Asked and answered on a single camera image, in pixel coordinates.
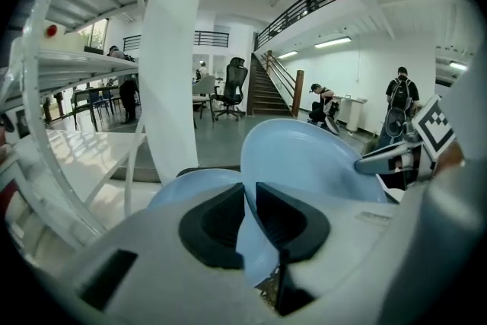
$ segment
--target wooden post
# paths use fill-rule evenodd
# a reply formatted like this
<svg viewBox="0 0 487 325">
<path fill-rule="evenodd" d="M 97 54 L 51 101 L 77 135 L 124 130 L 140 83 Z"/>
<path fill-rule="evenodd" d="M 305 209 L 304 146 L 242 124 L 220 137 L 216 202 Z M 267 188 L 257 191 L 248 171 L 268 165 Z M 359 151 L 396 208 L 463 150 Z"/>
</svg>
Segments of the wooden post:
<svg viewBox="0 0 487 325">
<path fill-rule="evenodd" d="M 294 87 L 294 96 L 292 99 L 291 114 L 298 118 L 299 104 L 301 102 L 301 92 L 303 92 L 304 71 L 296 72 L 296 86 Z"/>
<path fill-rule="evenodd" d="M 272 56 L 272 50 L 267 51 L 267 60 L 266 60 L 266 72 L 269 74 L 269 59 Z"/>
</svg>

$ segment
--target black office chair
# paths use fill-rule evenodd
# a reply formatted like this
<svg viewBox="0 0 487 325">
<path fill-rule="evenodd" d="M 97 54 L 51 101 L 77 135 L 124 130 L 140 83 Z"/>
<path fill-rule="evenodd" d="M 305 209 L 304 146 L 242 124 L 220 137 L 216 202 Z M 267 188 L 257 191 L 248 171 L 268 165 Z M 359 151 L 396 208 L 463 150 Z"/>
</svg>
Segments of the black office chair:
<svg viewBox="0 0 487 325">
<path fill-rule="evenodd" d="M 244 59 L 240 57 L 234 57 L 230 64 L 227 65 L 227 81 L 225 82 L 225 88 L 223 95 L 216 94 L 215 89 L 215 99 L 223 102 L 224 109 L 217 110 L 214 114 L 217 114 L 215 119 L 218 121 L 219 116 L 223 114 L 230 114 L 237 117 L 237 120 L 241 115 L 237 105 L 243 100 L 244 92 L 242 91 L 242 86 L 244 85 L 245 78 L 247 77 L 248 69 L 244 67 Z"/>
</svg>

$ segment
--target white column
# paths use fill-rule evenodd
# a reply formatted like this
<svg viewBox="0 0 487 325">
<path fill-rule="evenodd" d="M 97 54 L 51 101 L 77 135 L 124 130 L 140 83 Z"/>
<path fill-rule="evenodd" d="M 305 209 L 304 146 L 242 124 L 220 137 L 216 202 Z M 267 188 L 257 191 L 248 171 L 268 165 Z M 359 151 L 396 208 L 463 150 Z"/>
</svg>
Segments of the white column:
<svg viewBox="0 0 487 325">
<path fill-rule="evenodd" d="M 149 0 L 139 79 L 144 123 L 162 183 L 197 167 L 191 95 L 193 32 L 199 0 Z"/>
</svg>

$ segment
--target gray floor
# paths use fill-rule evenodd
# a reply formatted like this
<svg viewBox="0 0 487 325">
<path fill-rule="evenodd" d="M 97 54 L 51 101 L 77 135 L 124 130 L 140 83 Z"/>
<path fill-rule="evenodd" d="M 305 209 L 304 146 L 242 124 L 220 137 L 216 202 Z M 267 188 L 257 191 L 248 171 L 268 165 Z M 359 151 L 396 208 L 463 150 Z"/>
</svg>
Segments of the gray floor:
<svg viewBox="0 0 487 325">
<path fill-rule="evenodd" d="M 140 115 L 140 107 L 137 107 L 137 115 Z M 200 167 L 215 167 L 240 164 L 240 151 L 242 144 L 249 131 L 259 123 L 275 118 L 275 116 L 245 116 L 236 121 L 233 116 L 220 116 L 219 121 L 212 122 L 209 110 L 204 110 L 203 118 L 199 118 L 199 113 L 195 113 L 197 128 L 195 129 L 196 148 Z M 94 127 L 91 123 L 89 112 L 77 115 L 78 126 L 82 132 L 93 132 Z M 299 120 L 305 121 L 307 113 L 301 112 Z M 128 132 L 134 133 L 136 124 L 122 125 L 124 115 L 120 111 L 115 112 L 115 116 L 108 116 L 102 112 L 102 120 L 97 116 L 98 131 L 100 132 Z M 74 130 L 75 123 L 72 117 L 56 121 L 51 125 L 51 129 Z M 365 133 L 349 133 L 342 128 L 340 138 L 362 154 L 371 137 Z M 135 166 L 140 169 L 154 169 L 151 150 L 147 142 L 144 142 L 138 149 Z"/>
</svg>

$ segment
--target chair backrest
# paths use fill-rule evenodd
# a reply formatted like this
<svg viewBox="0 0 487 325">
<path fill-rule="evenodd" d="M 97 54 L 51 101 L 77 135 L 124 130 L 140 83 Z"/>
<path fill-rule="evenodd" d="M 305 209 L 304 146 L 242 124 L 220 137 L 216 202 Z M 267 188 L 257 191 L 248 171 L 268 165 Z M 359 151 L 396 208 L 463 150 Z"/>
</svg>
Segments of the chair backrest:
<svg viewBox="0 0 487 325">
<path fill-rule="evenodd" d="M 244 67 L 244 61 L 240 57 L 234 57 L 227 65 L 227 80 L 223 96 L 228 103 L 238 104 L 244 98 L 242 86 L 249 71 Z"/>
<path fill-rule="evenodd" d="M 213 94 L 215 92 L 215 76 L 205 76 L 193 85 L 194 94 Z"/>
</svg>

